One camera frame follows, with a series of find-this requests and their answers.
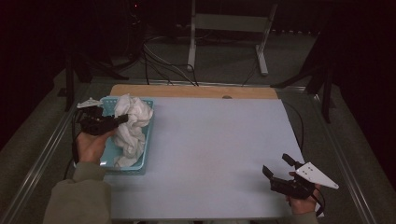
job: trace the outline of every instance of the white table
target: white table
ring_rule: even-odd
[[[277,99],[150,97],[153,129],[144,175],[107,175],[112,216],[133,220],[257,219],[290,214],[265,164],[291,179],[304,162]]]

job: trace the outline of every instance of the human hand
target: human hand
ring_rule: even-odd
[[[105,151],[106,140],[114,135],[116,130],[94,136],[88,133],[80,133],[77,136],[77,149],[79,161],[92,162],[100,164],[100,158]]]
[[[294,172],[289,172],[289,175],[295,176]],[[314,196],[318,198],[319,192],[318,189],[320,188],[319,184],[315,184]],[[312,198],[312,196],[308,197],[307,199],[295,199],[290,196],[286,196],[286,201],[289,202],[291,206],[291,212],[294,215],[301,215],[304,213],[315,212],[315,207],[317,205],[317,201]]]

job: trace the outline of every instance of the gray sleeve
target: gray sleeve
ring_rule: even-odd
[[[291,217],[292,224],[318,224],[315,212],[305,213],[301,215],[293,215]]]
[[[43,223],[111,223],[111,190],[104,177],[100,166],[78,163],[73,178],[52,189]]]

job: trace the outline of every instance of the metal frame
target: metal frame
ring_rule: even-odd
[[[195,69],[195,30],[229,30],[243,32],[262,32],[262,42],[256,45],[257,60],[263,76],[268,75],[267,64],[265,62],[263,50],[271,31],[272,23],[276,13],[277,4],[272,4],[268,17],[230,16],[196,13],[195,0],[192,0],[191,7],[191,40],[188,59],[188,71]]]

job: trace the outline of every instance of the white cloth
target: white cloth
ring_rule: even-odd
[[[128,114],[128,121],[120,124],[113,136],[114,144],[122,147],[122,156],[114,159],[114,166],[128,167],[134,165],[144,152],[146,136],[142,127],[149,124],[153,110],[138,97],[129,94],[122,95],[114,107],[114,115]]]

